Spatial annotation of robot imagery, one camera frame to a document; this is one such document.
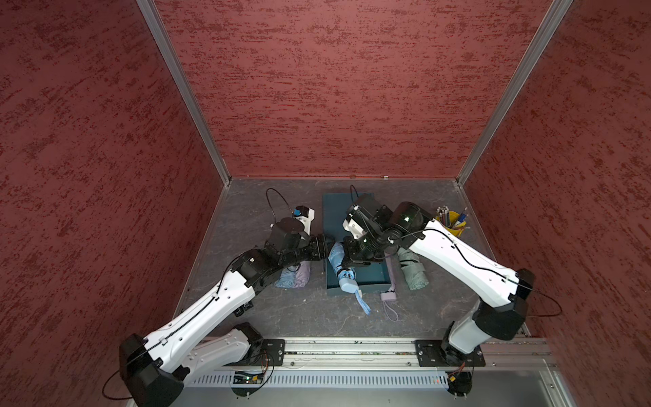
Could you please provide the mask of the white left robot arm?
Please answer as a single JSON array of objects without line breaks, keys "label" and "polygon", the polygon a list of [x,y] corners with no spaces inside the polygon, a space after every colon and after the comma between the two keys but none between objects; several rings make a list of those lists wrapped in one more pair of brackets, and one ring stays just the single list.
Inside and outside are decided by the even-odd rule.
[{"label": "white left robot arm", "polygon": [[252,328],[202,341],[273,284],[282,270],[326,259],[333,244],[332,237],[310,236],[300,220],[284,218],[273,225],[263,247],[239,254],[189,309],[145,337],[132,334],[123,340],[116,374],[131,400],[138,406],[169,406],[191,379],[211,367],[243,360],[259,340]]}]

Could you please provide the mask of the purple umbrella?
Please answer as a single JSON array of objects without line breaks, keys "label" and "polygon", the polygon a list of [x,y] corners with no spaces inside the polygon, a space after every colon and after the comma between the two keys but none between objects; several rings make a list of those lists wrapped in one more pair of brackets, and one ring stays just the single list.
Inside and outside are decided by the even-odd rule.
[{"label": "purple umbrella", "polygon": [[390,320],[390,322],[398,322],[399,314],[392,307],[392,303],[395,303],[397,301],[397,294],[396,294],[396,283],[395,283],[395,276],[393,272],[391,258],[387,258],[385,263],[388,269],[390,286],[386,292],[381,293],[381,301],[382,301],[385,316],[388,318],[388,320]]},{"label": "purple umbrella", "polygon": [[294,287],[304,288],[310,281],[311,265],[309,261],[302,262],[295,271]]}]

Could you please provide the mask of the blue umbrella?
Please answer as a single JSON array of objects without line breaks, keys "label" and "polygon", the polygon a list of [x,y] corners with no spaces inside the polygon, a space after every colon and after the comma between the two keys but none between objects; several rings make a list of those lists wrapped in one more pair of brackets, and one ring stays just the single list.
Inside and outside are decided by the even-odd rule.
[{"label": "blue umbrella", "polygon": [[296,288],[296,271],[284,269],[276,281],[275,286],[281,289]]},{"label": "blue umbrella", "polygon": [[344,293],[354,295],[364,313],[370,315],[371,307],[369,307],[369,305],[367,305],[363,300],[363,294],[356,281],[354,269],[347,268],[343,265],[344,254],[344,246],[341,242],[337,242],[333,245],[330,254],[328,255],[328,261],[337,276],[339,288],[341,288]]}]

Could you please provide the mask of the teal drawer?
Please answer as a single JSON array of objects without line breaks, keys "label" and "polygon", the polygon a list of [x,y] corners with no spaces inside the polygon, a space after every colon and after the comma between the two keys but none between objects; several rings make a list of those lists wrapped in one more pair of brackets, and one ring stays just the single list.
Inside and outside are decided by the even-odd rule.
[{"label": "teal drawer", "polygon": [[[332,268],[329,260],[323,260],[325,274],[327,275],[327,295],[342,296],[346,295],[339,286],[337,275]],[[374,263],[370,266],[355,268],[356,282],[363,294],[366,293],[384,293],[392,287],[388,263],[384,261],[381,264]]]}]

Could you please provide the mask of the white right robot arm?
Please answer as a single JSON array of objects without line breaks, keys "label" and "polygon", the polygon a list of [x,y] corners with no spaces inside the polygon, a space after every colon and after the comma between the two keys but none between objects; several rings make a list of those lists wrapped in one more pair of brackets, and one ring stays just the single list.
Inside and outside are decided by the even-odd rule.
[{"label": "white right robot arm", "polygon": [[364,194],[348,208],[342,226],[349,232],[343,241],[342,268],[369,266],[381,262],[389,249],[406,249],[437,264],[478,296],[474,308],[443,337],[439,354],[446,365],[469,366],[481,344],[509,341],[525,323],[534,274],[492,261],[420,206],[403,202],[390,210]]}]

